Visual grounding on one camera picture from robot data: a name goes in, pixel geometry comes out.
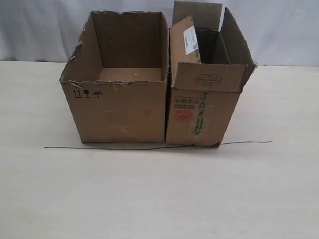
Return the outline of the narrow printed cardboard box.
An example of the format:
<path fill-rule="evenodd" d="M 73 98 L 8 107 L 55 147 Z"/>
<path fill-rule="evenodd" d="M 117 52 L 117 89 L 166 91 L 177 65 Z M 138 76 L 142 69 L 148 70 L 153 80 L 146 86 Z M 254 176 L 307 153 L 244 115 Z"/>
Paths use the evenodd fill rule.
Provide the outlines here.
<path fill-rule="evenodd" d="M 230 9 L 176 0 L 169 30 L 167 144 L 218 147 L 256 68 Z"/>

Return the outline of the large torn cardboard box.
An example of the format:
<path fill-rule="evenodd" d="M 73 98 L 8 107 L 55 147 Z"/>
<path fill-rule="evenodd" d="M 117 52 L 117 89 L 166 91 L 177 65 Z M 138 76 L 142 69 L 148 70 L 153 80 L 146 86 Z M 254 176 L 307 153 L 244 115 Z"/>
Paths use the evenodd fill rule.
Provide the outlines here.
<path fill-rule="evenodd" d="M 162 12 L 89 13 L 59 79 L 83 143 L 164 142 L 168 50 Z"/>

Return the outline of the thin dark line on table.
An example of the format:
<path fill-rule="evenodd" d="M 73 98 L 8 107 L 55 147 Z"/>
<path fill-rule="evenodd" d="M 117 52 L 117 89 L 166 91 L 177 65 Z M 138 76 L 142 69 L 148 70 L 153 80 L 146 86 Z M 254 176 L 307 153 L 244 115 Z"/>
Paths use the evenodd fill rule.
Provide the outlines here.
<path fill-rule="evenodd" d="M 177 149 L 177 148 L 218 148 L 221 145 L 232 144 L 248 144 L 248 143 L 273 143 L 273 140 L 267 141 L 234 141 L 221 143 L 220 145 L 214 144 L 211 146 L 195 146 L 195 145 L 175 145 L 175 146 L 158 146 L 148 148 L 105 148 L 105 147 L 67 147 L 67 146 L 45 146 L 43 149 L 80 149 L 80 150 L 112 150 L 112 151 L 150 151 L 162 149 Z"/>

